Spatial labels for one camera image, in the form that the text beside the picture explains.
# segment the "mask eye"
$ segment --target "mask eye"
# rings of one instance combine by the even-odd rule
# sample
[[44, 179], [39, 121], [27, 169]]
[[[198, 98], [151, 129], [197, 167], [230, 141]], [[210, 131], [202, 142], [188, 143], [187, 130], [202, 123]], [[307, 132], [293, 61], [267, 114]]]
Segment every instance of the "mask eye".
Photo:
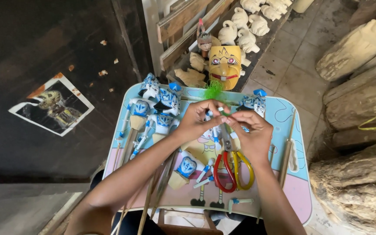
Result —
[[220, 61], [218, 59], [213, 59], [213, 61], [211, 62], [212, 64], [219, 64]]

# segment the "children's table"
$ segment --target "children's table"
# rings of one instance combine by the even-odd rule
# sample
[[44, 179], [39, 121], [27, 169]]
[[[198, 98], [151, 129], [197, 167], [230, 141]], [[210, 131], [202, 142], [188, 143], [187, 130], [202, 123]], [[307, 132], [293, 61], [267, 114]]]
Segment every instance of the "children's table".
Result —
[[[120, 128], [123, 123], [123, 119], [126, 113], [127, 105], [129, 104], [129, 100], [131, 98], [139, 97], [138, 92], [140, 89], [139, 84], [135, 84], [131, 88], [128, 89], [124, 96], [122, 108], [120, 111], [120, 115], [118, 117], [117, 125], [115, 134], [112, 138], [112, 143], [110, 147], [110, 151], [108, 154], [107, 165], [105, 167], [103, 179], [112, 173], [115, 170], [116, 163], [119, 162], [121, 154], [123, 152], [123, 147], [127, 141], [128, 132], [130, 127], [128, 126], [126, 131], [124, 132], [123, 140], [118, 140]], [[165, 88], [168, 87], [167, 85], [160, 85], [161, 87]], [[192, 102], [202, 100], [202, 95], [204, 89], [201, 88], [191, 88], [191, 87], [182, 87], [182, 101], [181, 101], [181, 114], [177, 117], [181, 119], [185, 113], [186, 108]], [[244, 94], [235, 93], [235, 92], [223, 92], [223, 97], [227, 101], [228, 104], [237, 104], [243, 98]], [[235, 112], [237, 106], [232, 106], [232, 112]], [[288, 139], [290, 134], [291, 128], [291, 121], [292, 116], [294, 114], [294, 105], [279, 97], [267, 97], [266, 98], [266, 111], [265, 111], [265, 119], [274, 126], [274, 132], [272, 135], [271, 140], [271, 147], [268, 153], [268, 156], [273, 156], [272, 160], [272, 170], [274, 174], [278, 176], [279, 169], [282, 163], [282, 157], [285, 149], [285, 142]], [[154, 128], [149, 131], [148, 136], [152, 136], [154, 133]], [[303, 145], [303, 138], [301, 132], [301, 123], [300, 123], [300, 116], [298, 111], [296, 112], [295, 117], [295, 124], [292, 131], [292, 139], [295, 142], [295, 150], [296, 156], [295, 164], [289, 165], [287, 177], [285, 180], [284, 192], [287, 196], [290, 204], [292, 205], [295, 213], [300, 218], [300, 221], [303, 225], [306, 225], [311, 218], [312, 213], [312, 202], [310, 196], [310, 182], [308, 177], [308, 168], [307, 168], [307, 161], [306, 161], [306, 152]], [[142, 148], [146, 149], [153, 145], [153, 141], [149, 138]], [[239, 149], [240, 144], [238, 139], [233, 140], [234, 148]], [[220, 151], [217, 151], [214, 147], [214, 141], [209, 137], [201, 136], [197, 141], [193, 141], [191, 145], [186, 149], [187, 151], [191, 152], [191, 154], [200, 160], [204, 165], [207, 165], [209, 158], [216, 158], [217, 155], [224, 151], [222, 148]], [[173, 166], [173, 170], [175, 170], [182, 161], [182, 155], [179, 154], [175, 156], [175, 165]], [[168, 186], [162, 196], [162, 199], [159, 203], [159, 208], [176, 208], [176, 207], [190, 207], [190, 208], [201, 208], [201, 209], [208, 209], [208, 210], [220, 210], [220, 211], [228, 211], [228, 202], [232, 198], [238, 199], [249, 199], [253, 198], [254, 202], [251, 203], [240, 203], [237, 205], [233, 205], [232, 212], [239, 213], [243, 215], [253, 216], [256, 217], [259, 212], [260, 208], [260, 201], [257, 191], [257, 184], [256, 180], [253, 183], [251, 189], [243, 191], [243, 190], [236, 190], [233, 193], [224, 193], [222, 192], [214, 183], [214, 181], [207, 183], [206, 185], [198, 188], [193, 188], [196, 184], [196, 179], [200, 174], [200, 171], [195, 171], [190, 176], [189, 184], [184, 185], [182, 188], [178, 190], [173, 190], [170, 186]], [[246, 164], [241, 162], [239, 166], [239, 174], [241, 178], [242, 185], [248, 183], [249, 172]], [[144, 188], [142, 189], [139, 196], [135, 198], [131, 198], [129, 200], [135, 200], [132, 208], [130, 210], [143, 210], [144, 202], [146, 199], [148, 184], [146, 183]], [[151, 205], [155, 201], [154, 196], [156, 195], [156, 189], [153, 192]]]

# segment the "yellow scissor handle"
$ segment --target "yellow scissor handle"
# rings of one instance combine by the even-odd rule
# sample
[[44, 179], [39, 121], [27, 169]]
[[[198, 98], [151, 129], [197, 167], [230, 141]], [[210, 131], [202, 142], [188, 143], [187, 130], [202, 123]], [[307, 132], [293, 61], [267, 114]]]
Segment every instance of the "yellow scissor handle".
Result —
[[[249, 161], [243, 156], [241, 152], [237, 151], [236, 153], [235, 151], [232, 151], [232, 156], [234, 159], [234, 178], [236, 178], [237, 188], [239, 190], [249, 190], [252, 187], [253, 182], [255, 181], [255, 174], [253, 173], [253, 168], [250, 165]], [[240, 159], [246, 164], [246, 166], [249, 169], [249, 177], [250, 177], [249, 183], [245, 187], [242, 187], [240, 180], [239, 180], [239, 172], [238, 172], [239, 162], [238, 162], [237, 156], [240, 157]]]

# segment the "yellow mask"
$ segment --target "yellow mask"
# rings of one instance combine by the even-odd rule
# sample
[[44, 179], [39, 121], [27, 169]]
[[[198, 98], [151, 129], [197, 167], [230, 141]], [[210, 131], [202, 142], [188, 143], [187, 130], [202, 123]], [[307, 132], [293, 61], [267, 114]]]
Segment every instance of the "yellow mask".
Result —
[[209, 76], [223, 84], [223, 90], [231, 90], [240, 77], [241, 51], [238, 45], [212, 46], [210, 49]]

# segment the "poster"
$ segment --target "poster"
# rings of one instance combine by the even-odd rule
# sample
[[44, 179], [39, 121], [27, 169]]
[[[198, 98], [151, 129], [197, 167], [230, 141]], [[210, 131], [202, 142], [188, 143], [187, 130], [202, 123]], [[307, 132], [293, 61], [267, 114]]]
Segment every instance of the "poster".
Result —
[[8, 111], [59, 136], [71, 131], [94, 106], [59, 73]]

